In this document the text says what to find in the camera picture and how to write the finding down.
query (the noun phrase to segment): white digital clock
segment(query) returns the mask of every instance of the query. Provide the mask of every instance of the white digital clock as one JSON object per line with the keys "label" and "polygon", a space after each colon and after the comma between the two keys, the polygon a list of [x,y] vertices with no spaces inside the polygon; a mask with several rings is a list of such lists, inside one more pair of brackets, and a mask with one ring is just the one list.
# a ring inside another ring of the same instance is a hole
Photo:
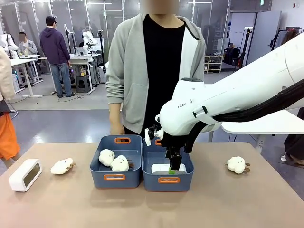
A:
{"label": "white digital clock", "polygon": [[26,159],[9,177],[13,191],[27,191],[42,172],[39,159]]}

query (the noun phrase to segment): orange skirt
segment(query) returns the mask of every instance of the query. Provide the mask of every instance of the orange skirt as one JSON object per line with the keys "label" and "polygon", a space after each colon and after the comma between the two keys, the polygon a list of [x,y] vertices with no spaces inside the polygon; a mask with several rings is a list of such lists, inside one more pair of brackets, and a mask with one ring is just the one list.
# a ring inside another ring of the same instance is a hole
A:
{"label": "orange skirt", "polygon": [[6,160],[15,157],[20,148],[17,136],[9,113],[0,116],[0,158]]}

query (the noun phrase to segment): blue plastic basket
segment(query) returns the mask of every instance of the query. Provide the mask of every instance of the blue plastic basket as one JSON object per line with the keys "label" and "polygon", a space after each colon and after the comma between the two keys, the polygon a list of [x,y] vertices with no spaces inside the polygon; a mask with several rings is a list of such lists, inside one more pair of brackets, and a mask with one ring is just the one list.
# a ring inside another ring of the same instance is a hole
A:
{"label": "blue plastic basket", "polygon": [[[113,172],[110,167],[100,163],[100,151],[109,149],[132,160],[134,167],[125,172]],[[92,159],[90,170],[96,188],[123,189],[136,188],[139,185],[140,168],[142,165],[142,138],[138,135],[109,135],[101,139]]]}
{"label": "blue plastic basket", "polygon": [[186,166],[187,174],[152,174],[152,165],[167,164],[170,160],[165,158],[166,148],[160,146],[159,139],[152,140],[151,146],[147,146],[145,140],[143,141],[142,171],[147,191],[188,191],[190,189],[194,167],[189,154],[184,152],[184,148],[181,148],[180,153],[182,155],[181,163]]}

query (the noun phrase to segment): stuffed toy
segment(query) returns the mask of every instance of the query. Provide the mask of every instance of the stuffed toy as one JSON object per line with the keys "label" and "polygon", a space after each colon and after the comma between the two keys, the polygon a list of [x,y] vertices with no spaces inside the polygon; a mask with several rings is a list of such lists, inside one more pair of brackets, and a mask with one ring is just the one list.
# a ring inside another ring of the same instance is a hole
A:
{"label": "stuffed toy", "polygon": [[242,157],[232,157],[227,163],[227,168],[237,174],[241,174],[244,171],[250,172],[250,169],[246,166],[250,166],[249,163],[245,163],[245,160]]}
{"label": "stuffed toy", "polygon": [[55,165],[51,168],[51,173],[55,175],[61,175],[69,171],[76,163],[73,162],[73,159],[67,158],[61,161],[57,161]]}
{"label": "stuffed toy", "polygon": [[128,171],[130,167],[131,168],[133,167],[133,164],[129,164],[130,161],[131,160],[128,160],[125,156],[119,155],[111,163],[112,171],[114,172]]}
{"label": "stuffed toy", "polygon": [[98,157],[100,163],[102,163],[104,166],[107,166],[107,167],[109,167],[111,165],[114,158],[115,158],[114,152],[111,150],[108,150],[108,149],[100,151],[100,154]]}

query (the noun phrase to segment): gray jacket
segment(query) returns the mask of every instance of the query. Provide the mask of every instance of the gray jacket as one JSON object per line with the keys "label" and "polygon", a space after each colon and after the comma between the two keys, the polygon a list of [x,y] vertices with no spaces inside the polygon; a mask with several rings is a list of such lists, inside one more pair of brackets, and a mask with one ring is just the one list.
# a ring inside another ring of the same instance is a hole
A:
{"label": "gray jacket", "polygon": [[[37,51],[37,48],[36,48],[36,45],[33,41],[29,40],[28,39],[28,55],[37,55],[38,51]],[[23,51],[24,51],[24,47],[23,47],[23,43],[20,42],[19,43],[19,51],[22,52],[23,54]]]}
{"label": "gray jacket", "polygon": [[[143,38],[145,16],[146,14],[139,14],[117,27],[106,73],[108,103],[123,103],[122,124],[136,133],[140,133],[143,127],[149,87]],[[187,28],[182,45],[179,78],[203,80],[206,44],[201,29],[184,17],[178,18],[186,23]]]}

